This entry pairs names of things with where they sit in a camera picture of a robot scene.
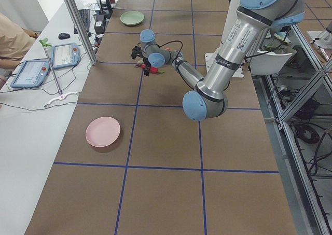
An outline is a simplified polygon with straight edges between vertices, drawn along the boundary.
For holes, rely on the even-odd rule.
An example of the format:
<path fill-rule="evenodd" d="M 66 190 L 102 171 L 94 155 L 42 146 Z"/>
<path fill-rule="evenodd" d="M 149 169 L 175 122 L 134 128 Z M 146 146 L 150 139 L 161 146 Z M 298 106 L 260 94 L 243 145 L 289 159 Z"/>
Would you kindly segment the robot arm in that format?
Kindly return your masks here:
<path fill-rule="evenodd" d="M 228 105 L 224 94 L 259 33 L 273 25 L 288 26 L 301 22 L 306 0 L 239 0 L 234 22 L 224 44 L 205 76 L 194 69 L 178 51 L 161 49 L 150 29 L 140 33 L 143 58 L 153 67 L 172 65 L 192 90 L 182 101 L 186 116 L 202 121 L 222 115 Z"/>

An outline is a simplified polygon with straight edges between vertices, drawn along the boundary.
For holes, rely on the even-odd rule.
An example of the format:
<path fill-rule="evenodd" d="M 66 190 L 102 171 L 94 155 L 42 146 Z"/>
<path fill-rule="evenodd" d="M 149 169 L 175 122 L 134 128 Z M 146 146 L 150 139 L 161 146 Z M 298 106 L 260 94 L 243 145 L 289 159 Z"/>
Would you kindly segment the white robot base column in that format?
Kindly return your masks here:
<path fill-rule="evenodd" d="M 236 58 L 244 58 L 260 33 L 260 30 L 253 29 L 245 20 L 239 19 L 239 6 L 240 0 L 230 0 L 220 45 L 214 53 L 206 54 L 208 56 L 205 60 L 208 75 L 211 75 L 212 71 L 219 66 L 216 63 L 216 57 L 222 52 L 234 51 Z"/>

